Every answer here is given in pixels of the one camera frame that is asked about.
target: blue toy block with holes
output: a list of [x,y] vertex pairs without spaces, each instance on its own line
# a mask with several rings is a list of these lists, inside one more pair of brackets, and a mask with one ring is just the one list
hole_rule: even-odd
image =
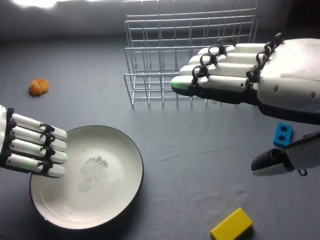
[[273,144],[279,148],[284,148],[291,143],[291,137],[292,126],[283,122],[279,122],[276,126]]

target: yellow block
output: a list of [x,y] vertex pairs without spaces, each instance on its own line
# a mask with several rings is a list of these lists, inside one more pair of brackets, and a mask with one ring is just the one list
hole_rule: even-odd
[[216,240],[234,240],[246,231],[254,222],[248,215],[238,208],[223,222],[216,226],[211,234]]

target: plate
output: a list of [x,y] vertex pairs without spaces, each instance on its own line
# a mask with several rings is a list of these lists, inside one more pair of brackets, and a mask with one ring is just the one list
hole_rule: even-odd
[[65,175],[31,175],[33,204],[45,220],[62,228],[107,223],[130,205],[141,188],[141,154],[127,135],[112,127],[84,126],[67,135]]

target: metal wire rack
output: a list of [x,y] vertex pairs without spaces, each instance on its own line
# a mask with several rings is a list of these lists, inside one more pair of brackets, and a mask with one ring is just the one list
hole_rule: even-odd
[[202,48],[230,37],[255,41],[258,0],[131,0],[124,2],[131,106],[135,100],[192,100],[174,93],[170,81]]

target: gray table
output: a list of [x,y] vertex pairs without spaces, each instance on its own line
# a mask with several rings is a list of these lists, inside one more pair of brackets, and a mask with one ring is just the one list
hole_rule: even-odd
[[[281,121],[257,107],[195,101],[136,102],[131,108],[121,37],[15,43],[0,49],[0,103],[67,131],[106,125],[132,138],[144,161],[144,182],[131,208],[110,224],[68,231],[39,217],[29,174],[0,169],[0,240],[209,240],[237,208],[254,221],[252,240],[315,240],[320,229],[320,168],[254,176],[250,165],[273,148],[278,122],[293,139],[320,126]],[[51,82],[28,94],[31,80]]]

